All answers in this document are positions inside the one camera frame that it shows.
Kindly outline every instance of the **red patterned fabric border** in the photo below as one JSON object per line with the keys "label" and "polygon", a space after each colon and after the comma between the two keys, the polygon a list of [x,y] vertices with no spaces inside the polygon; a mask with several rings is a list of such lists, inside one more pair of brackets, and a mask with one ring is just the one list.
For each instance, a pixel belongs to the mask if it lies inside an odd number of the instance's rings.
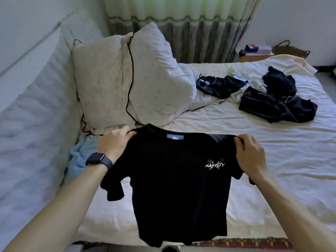
{"label": "red patterned fabric border", "polygon": [[[96,247],[102,245],[111,245],[104,242],[77,241],[74,244],[85,244],[87,247]],[[195,242],[191,246],[195,247],[222,247],[222,248],[258,248],[258,249],[286,249],[293,250],[293,247],[287,238],[267,237],[263,239],[215,239],[211,241]]]}

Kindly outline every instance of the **white butterfly graphic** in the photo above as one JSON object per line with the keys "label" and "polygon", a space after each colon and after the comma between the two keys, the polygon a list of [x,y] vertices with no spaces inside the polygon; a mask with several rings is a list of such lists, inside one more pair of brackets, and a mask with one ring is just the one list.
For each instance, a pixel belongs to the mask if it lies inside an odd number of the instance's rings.
{"label": "white butterfly graphic", "polygon": [[224,159],[222,158],[221,160],[219,160],[216,164],[214,161],[212,160],[208,160],[208,164],[205,165],[206,168],[208,168],[209,170],[211,170],[212,168],[217,168],[219,169],[220,167],[224,166]]}

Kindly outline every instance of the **white bed sheet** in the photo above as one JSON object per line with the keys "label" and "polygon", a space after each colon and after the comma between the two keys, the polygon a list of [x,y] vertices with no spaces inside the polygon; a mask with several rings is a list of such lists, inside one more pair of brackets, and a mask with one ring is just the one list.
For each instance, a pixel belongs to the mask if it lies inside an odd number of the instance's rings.
{"label": "white bed sheet", "polygon": [[[252,63],[193,64],[205,76],[224,77],[233,66],[261,82],[270,65],[286,75],[292,74],[298,95],[318,105],[312,122],[270,124],[238,110],[237,103],[226,101],[185,112],[162,128],[254,135],[265,148],[270,172],[280,184],[336,232],[336,105],[313,75],[316,71],[303,59],[288,55]],[[74,240],[146,245],[138,236],[129,178],[122,183],[125,197],[117,202],[108,202],[106,191],[98,189]],[[232,179],[226,215],[228,237],[286,237],[265,199],[245,174],[240,180]]]}

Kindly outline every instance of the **wall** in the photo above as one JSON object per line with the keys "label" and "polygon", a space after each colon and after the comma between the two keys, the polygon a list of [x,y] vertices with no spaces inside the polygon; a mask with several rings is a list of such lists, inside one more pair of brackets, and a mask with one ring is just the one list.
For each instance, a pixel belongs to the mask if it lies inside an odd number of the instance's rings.
{"label": "wall", "polygon": [[336,65],[336,0],[264,0],[238,47],[290,40],[311,65]]}
{"label": "wall", "polygon": [[0,112],[40,73],[60,35],[59,29],[49,33],[78,7],[90,12],[103,36],[110,35],[104,0],[0,0]]}

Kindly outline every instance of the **gray patterned curtain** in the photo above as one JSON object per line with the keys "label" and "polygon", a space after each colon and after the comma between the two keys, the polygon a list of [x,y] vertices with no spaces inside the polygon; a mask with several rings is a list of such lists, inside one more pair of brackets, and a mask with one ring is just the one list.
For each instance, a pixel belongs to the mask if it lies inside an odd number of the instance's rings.
{"label": "gray patterned curtain", "polygon": [[152,21],[180,63],[231,62],[262,0],[105,0],[112,34]]}

